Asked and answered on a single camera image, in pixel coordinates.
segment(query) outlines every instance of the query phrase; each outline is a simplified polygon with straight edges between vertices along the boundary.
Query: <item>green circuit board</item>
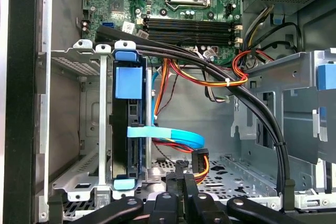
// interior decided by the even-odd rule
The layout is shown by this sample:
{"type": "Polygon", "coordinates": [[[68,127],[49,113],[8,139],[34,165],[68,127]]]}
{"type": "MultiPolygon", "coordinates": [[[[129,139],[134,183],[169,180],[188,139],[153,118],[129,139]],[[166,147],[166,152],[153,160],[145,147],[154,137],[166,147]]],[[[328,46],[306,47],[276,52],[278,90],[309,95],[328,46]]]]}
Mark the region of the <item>green circuit board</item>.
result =
{"type": "MultiPolygon", "coordinates": [[[[208,8],[181,7],[176,11],[169,9],[165,4],[165,0],[83,0],[83,11],[85,12],[83,15],[89,16],[90,29],[88,33],[82,33],[82,37],[94,40],[95,31],[103,22],[113,22],[116,29],[121,29],[124,22],[132,22],[135,24],[136,29],[141,29],[142,19],[141,15],[135,13],[136,9],[140,9],[141,14],[148,14],[148,11],[150,11],[151,18],[184,20],[186,19],[185,12],[193,10],[195,12],[194,20],[212,22],[234,20],[237,23],[240,21],[240,0],[211,0],[211,6],[208,8]],[[227,16],[225,14],[225,6],[229,3],[235,4],[236,8],[227,16]],[[160,15],[160,10],[163,8],[167,10],[167,15],[164,17],[160,15]],[[214,13],[212,20],[207,17],[210,11],[214,13]]],[[[215,63],[224,64],[230,62],[235,55],[235,51],[235,47],[219,47],[215,63]]]]}

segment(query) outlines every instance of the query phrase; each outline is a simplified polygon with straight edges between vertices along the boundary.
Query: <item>screw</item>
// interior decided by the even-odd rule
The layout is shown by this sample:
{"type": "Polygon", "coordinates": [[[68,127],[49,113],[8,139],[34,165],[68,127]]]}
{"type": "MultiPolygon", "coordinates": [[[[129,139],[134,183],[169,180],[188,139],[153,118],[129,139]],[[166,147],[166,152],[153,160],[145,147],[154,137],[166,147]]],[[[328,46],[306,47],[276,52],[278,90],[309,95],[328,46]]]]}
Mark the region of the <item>screw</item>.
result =
{"type": "Polygon", "coordinates": [[[199,197],[200,199],[206,199],[206,195],[205,195],[205,194],[198,194],[198,197],[199,197]]]}
{"type": "Polygon", "coordinates": [[[45,218],[47,218],[47,213],[46,212],[42,212],[40,216],[41,216],[42,219],[45,219],[45,218]]]}
{"type": "Polygon", "coordinates": [[[164,199],[170,199],[172,196],[170,196],[169,194],[165,194],[165,195],[163,195],[162,196],[162,198],[164,198],[164,199]]]}
{"type": "Polygon", "coordinates": [[[240,199],[234,199],[233,203],[236,204],[237,206],[242,206],[244,204],[244,202],[240,199]]]}
{"type": "Polygon", "coordinates": [[[137,202],[134,199],[130,199],[127,204],[128,205],[135,205],[137,202]]]}

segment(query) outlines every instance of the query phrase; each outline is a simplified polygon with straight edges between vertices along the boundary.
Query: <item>blue connector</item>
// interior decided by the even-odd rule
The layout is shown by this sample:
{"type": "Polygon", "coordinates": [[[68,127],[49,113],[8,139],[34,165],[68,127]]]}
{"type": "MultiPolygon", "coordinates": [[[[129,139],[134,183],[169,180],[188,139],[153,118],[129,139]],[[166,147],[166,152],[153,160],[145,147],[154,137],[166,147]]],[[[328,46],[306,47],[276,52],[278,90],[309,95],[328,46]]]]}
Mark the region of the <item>blue connector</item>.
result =
{"type": "Polygon", "coordinates": [[[103,22],[102,25],[106,26],[106,27],[114,28],[114,23],[113,22],[103,22]]]}

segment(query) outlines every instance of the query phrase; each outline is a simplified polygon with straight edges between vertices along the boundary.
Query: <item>blue tab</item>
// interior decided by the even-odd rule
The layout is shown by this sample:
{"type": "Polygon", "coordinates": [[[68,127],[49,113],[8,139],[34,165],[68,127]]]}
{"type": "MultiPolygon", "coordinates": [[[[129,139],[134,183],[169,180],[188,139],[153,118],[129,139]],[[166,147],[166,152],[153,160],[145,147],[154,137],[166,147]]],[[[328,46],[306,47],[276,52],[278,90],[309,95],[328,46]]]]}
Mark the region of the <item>blue tab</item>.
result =
{"type": "Polygon", "coordinates": [[[127,127],[127,137],[171,138],[172,129],[155,126],[127,127]]]}
{"type": "Polygon", "coordinates": [[[114,57],[116,60],[121,61],[137,61],[137,53],[136,52],[127,52],[127,51],[118,51],[115,53],[114,57]]]}
{"type": "Polygon", "coordinates": [[[113,182],[115,190],[131,190],[135,187],[135,179],[115,179],[113,182]]]}
{"type": "MultiPolygon", "coordinates": [[[[318,85],[319,90],[336,89],[336,65],[323,64],[318,66],[318,85]]],[[[320,108],[320,115],[322,119],[327,116],[327,109],[320,108]]]]}
{"type": "Polygon", "coordinates": [[[142,68],[116,68],[115,98],[142,99],[142,68]]]}

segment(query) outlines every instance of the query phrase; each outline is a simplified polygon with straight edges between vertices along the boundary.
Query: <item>motherboard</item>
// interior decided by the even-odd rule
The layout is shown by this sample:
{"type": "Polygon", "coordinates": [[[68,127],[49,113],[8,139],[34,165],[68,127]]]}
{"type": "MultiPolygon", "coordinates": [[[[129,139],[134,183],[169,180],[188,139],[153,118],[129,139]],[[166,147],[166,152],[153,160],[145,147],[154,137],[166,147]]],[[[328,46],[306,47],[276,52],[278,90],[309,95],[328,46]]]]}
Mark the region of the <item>motherboard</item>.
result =
{"type": "Polygon", "coordinates": [[[92,41],[104,25],[201,54],[216,53],[212,61],[225,65],[236,54],[237,24],[240,0],[83,0],[81,28],[82,37],[92,41]]]}

